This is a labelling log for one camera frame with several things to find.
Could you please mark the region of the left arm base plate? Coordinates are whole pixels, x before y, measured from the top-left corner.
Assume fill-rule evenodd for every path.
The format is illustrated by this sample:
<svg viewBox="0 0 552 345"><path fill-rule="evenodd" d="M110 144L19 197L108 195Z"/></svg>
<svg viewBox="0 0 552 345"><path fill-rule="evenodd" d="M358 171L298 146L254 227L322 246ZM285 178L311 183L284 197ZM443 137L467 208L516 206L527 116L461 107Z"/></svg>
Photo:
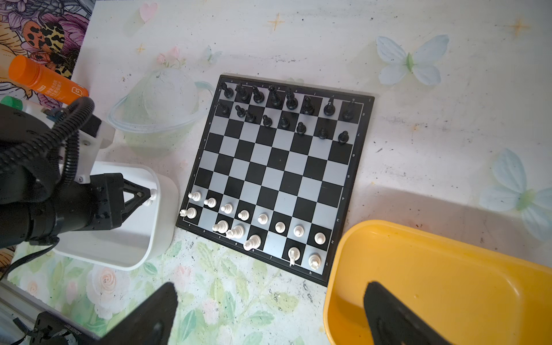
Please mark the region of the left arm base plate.
<svg viewBox="0 0 552 345"><path fill-rule="evenodd" d="M100 337L65 316L44 311L27 332L29 344L95 344Z"/></svg>

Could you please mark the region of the white piece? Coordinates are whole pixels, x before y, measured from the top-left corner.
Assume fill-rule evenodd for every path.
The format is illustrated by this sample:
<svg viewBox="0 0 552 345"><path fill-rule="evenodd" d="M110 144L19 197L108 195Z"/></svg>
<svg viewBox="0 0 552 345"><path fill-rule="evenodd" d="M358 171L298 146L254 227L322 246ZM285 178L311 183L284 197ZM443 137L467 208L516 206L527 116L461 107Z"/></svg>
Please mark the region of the white piece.
<svg viewBox="0 0 552 345"><path fill-rule="evenodd" d="M157 197L158 197L158 191L156 189L151 189L150 190L150 197L142 205L143 206L151 206L155 202Z"/></svg>

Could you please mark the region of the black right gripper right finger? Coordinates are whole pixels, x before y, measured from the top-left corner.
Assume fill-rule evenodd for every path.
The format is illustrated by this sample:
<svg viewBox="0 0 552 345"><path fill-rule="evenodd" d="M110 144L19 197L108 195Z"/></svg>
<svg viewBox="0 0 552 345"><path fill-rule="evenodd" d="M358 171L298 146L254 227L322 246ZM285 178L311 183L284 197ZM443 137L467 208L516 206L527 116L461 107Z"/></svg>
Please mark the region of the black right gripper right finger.
<svg viewBox="0 0 552 345"><path fill-rule="evenodd" d="M364 309L375 344L448 344L377 281L367 285Z"/></svg>

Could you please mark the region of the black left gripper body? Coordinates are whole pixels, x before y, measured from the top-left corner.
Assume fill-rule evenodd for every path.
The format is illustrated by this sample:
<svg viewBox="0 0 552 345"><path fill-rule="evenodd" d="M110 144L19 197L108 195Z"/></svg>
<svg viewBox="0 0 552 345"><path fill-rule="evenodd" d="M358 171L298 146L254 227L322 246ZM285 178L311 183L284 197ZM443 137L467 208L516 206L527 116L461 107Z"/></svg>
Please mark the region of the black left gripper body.
<svg viewBox="0 0 552 345"><path fill-rule="evenodd" d="M93 206L88 230L112 230L122 225L123 187L124 178L120 173L91 176L90 191L93 196Z"/></svg>

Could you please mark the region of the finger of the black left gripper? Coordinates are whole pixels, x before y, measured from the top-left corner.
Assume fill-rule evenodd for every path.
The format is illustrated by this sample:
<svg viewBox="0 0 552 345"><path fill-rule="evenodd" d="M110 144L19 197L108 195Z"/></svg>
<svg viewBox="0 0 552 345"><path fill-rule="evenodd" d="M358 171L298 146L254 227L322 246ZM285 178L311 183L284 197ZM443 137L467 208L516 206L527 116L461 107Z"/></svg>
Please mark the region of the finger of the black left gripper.
<svg viewBox="0 0 552 345"><path fill-rule="evenodd" d="M124 223L143 203L149 200L146 195L134 196L124 203L124 209L121 212L122 223Z"/></svg>
<svg viewBox="0 0 552 345"><path fill-rule="evenodd" d="M151 197L151 190L149 188L138 185L126 179L124 179L123 193L132 195L132 198L126 201L127 203L130 201L145 202Z"/></svg>

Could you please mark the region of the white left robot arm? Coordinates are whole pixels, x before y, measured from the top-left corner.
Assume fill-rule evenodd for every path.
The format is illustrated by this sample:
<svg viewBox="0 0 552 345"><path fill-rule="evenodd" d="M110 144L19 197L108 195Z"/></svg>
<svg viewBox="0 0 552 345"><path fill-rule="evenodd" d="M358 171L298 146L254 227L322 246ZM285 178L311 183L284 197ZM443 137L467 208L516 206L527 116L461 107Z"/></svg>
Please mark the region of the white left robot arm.
<svg viewBox="0 0 552 345"><path fill-rule="evenodd" d="M76 182L79 131L94 104L82 97L60 110L53 127L1 106L1 246L58 243L70 231L120 227L151 197L120 173Z"/></svg>

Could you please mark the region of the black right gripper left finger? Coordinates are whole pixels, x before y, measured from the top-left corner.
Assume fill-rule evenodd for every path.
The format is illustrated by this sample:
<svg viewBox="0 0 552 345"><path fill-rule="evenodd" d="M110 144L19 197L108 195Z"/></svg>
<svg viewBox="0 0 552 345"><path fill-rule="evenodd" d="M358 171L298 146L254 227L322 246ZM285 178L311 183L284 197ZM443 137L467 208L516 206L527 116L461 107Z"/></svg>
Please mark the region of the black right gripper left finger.
<svg viewBox="0 0 552 345"><path fill-rule="evenodd" d="M178 307L173 283L165 283L94 344L168 344Z"/></svg>

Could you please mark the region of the white bishop c1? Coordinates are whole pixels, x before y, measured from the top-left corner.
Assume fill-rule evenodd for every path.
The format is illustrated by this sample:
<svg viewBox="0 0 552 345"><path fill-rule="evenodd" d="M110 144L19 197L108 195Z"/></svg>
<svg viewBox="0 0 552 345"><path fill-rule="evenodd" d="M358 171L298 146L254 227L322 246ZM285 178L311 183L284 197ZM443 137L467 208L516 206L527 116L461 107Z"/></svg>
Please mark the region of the white bishop c1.
<svg viewBox="0 0 552 345"><path fill-rule="evenodd" d="M220 233L220 234L226 234L226 232L229 230L229 224L225 220L221 220L217 223L215 223L212 227L212 231Z"/></svg>

